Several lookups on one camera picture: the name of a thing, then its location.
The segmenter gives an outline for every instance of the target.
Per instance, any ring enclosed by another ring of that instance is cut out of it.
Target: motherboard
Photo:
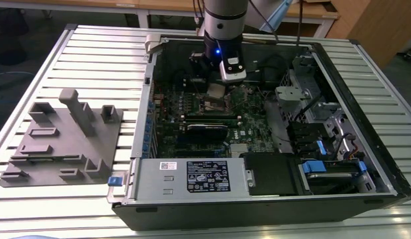
[[[157,86],[155,135],[159,158],[226,158],[273,152],[264,102],[268,92],[247,84],[205,89]]]

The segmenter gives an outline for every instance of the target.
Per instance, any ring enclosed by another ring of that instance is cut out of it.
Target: wooden table
[[[150,15],[194,16],[191,0],[1,0],[0,7],[67,10],[90,12],[113,12],[137,14],[139,28],[149,28]],[[336,12],[328,12],[322,5],[304,4],[304,23],[317,24],[313,37],[324,38]],[[282,22],[298,22],[298,4],[293,4]]]

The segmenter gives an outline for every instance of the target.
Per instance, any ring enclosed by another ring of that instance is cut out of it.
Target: robotic arm
[[[218,65],[225,84],[242,81],[246,77],[241,51],[242,31],[246,19],[247,0],[205,0],[205,56],[210,64]],[[292,0],[260,0],[261,5],[278,4],[269,22],[278,27]]]

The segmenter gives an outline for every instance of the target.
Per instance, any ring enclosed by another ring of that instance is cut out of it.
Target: table leg
[[[145,9],[137,9],[138,25],[139,28],[149,28],[149,13]]]
[[[316,37],[316,38],[325,38],[325,35],[329,32],[329,30],[330,30],[333,22],[334,22],[333,19],[324,19],[322,23],[318,25],[318,28],[316,30],[316,33],[314,33],[313,37]]]

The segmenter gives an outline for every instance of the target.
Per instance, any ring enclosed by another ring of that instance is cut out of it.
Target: floor
[[[13,66],[0,65],[0,72],[25,71],[35,73],[67,23],[103,26],[137,26],[137,18],[134,15],[117,13],[53,11],[51,19],[45,19],[39,10],[25,10],[23,18],[29,26],[29,33],[18,39],[27,53],[27,59]],[[158,18],[157,16],[151,16],[150,25],[154,28],[165,29],[194,29],[191,17],[165,16]],[[254,29],[246,30],[249,33],[257,32]],[[411,105],[411,63],[405,62],[397,56],[384,69],[384,73]],[[0,129],[30,80],[31,76],[22,74],[0,76]]]

